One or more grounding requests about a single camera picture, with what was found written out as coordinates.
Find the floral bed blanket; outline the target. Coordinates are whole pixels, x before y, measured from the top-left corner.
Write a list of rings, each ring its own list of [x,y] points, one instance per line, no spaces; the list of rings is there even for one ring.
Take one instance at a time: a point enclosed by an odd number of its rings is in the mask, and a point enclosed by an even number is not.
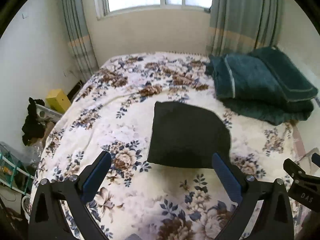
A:
[[[29,239],[294,239],[319,179],[293,124],[317,88],[281,51],[109,59],[49,133]]]

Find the dark green folded blanket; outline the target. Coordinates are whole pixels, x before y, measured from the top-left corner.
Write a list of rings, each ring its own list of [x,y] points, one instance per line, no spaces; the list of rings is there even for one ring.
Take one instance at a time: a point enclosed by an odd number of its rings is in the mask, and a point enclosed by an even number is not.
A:
[[[277,126],[306,121],[314,110],[318,89],[277,48],[210,55],[206,74],[214,80],[217,99],[239,115]]]

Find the right grey green curtain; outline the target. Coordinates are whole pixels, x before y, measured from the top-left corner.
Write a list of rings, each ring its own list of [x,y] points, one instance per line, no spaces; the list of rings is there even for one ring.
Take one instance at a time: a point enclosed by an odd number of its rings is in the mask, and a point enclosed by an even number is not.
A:
[[[283,0],[212,0],[206,53],[249,53],[278,42]]]

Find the black white striped garment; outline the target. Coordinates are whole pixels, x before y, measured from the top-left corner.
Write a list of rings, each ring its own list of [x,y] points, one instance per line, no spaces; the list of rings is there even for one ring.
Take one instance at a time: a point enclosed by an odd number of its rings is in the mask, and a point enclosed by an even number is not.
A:
[[[231,135],[212,111],[180,102],[156,102],[148,162],[178,168],[212,168],[214,153],[228,155]]]

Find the grey green curtain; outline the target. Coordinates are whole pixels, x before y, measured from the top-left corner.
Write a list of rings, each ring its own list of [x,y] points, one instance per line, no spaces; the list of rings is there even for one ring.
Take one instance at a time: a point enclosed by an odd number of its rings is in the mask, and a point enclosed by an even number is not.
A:
[[[278,42],[283,0],[212,0],[206,53],[249,53]]]
[[[62,0],[62,9],[68,46],[75,59],[80,78],[86,82],[98,71],[99,66],[88,32],[82,0]]]

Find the black clothes pile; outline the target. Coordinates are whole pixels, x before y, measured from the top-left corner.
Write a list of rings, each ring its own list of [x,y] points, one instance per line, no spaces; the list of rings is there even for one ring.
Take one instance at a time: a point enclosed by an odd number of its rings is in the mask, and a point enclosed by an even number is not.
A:
[[[36,105],[45,106],[42,99],[33,99],[29,97],[28,115],[22,126],[22,141],[25,146],[29,145],[29,141],[33,138],[42,138],[45,133],[45,127],[37,120]]]

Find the yellow box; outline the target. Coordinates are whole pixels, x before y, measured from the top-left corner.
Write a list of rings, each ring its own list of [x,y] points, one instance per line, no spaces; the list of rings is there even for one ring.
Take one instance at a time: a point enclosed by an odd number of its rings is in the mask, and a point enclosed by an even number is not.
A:
[[[50,90],[47,94],[46,101],[51,109],[61,114],[64,114],[71,106],[69,98],[62,89]]]

